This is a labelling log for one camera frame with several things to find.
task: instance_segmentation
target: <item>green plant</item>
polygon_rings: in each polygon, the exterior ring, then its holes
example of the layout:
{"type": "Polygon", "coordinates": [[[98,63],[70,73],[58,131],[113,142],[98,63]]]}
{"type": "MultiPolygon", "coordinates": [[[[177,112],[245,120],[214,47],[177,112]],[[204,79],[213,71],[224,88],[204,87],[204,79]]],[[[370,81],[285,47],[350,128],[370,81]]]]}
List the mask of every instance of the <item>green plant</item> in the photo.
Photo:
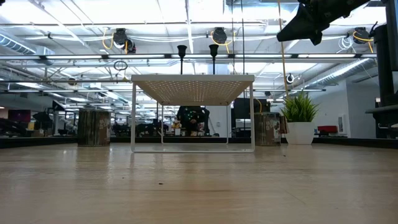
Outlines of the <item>green plant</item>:
{"type": "Polygon", "coordinates": [[[297,96],[285,99],[285,108],[281,109],[287,122],[311,122],[318,112],[318,105],[301,91],[297,96]]]}

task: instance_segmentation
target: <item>white planter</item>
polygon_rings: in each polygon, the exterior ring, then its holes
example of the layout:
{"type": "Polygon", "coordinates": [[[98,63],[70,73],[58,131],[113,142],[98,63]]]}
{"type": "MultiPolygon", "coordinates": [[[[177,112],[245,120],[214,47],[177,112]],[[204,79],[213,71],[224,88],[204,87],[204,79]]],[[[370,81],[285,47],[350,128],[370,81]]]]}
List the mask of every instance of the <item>white planter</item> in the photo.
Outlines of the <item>white planter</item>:
{"type": "Polygon", "coordinates": [[[289,144],[311,145],[314,134],[312,122],[287,123],[289,133],[285,134],[289,144]]]}

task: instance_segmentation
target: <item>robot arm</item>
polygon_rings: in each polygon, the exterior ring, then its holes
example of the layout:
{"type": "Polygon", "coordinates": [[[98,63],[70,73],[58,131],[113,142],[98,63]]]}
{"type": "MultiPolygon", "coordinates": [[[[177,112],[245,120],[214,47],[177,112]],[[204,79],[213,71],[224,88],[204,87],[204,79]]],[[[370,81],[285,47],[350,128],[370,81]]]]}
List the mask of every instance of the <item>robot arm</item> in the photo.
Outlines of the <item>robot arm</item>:
{"type": "Polygon", "coordinates": [[[296,16],[277,34],[279,42],[310,39],[313,45],[322,41],[322,31],[340,17],[369,0],[298,0],[296,16]]]}

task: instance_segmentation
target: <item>duct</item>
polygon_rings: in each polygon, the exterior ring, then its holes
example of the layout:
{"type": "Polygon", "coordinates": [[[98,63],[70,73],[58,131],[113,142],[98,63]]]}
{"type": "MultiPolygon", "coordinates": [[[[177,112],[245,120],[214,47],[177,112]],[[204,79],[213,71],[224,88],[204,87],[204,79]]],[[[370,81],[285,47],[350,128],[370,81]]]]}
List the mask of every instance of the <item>duct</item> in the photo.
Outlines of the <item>duct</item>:
{"type": "MultiPolygon", "coordinates": [[[[23,55],[53,55],[54,52],[46,47],[29,44],[20,40],[18,37],[0,31],[0,45],[14,50],[23,55]]],[[[49,60],[35,60],[37,63],[46,65],[53,64],[49,60]]]]}
{"type": "Polygon", "coordinates": [[[367,70],[377,66],[376,61],[374,59],[358,59],[357,61],[351,63],[344,63],[337,65],[330,70],[327,70],[321,73],[318,77],[322,77],[318,79],[315,78],[315,81],[311,82],[305,86],[300,86],[299,88],[313,88],[317,85],[328,85],[332,83],[338,83],[340,80],[344,80],[352,75],[355,75],[363,70],[367,70]]]}

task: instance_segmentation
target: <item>person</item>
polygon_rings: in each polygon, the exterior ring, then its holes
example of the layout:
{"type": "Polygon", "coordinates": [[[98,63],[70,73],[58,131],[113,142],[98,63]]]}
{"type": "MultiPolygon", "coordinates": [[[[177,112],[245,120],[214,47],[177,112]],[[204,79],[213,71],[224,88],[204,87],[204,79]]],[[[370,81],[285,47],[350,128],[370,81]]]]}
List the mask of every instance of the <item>person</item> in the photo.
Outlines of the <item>person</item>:
{"type": "Polygon", "coordinates": [[[198,123],[205,121],[203,110],[200,106],[180,106],[178,109],[177,119],[187,130],[187,136],[191,136],[192,131],[198,131],[198,123]]]}

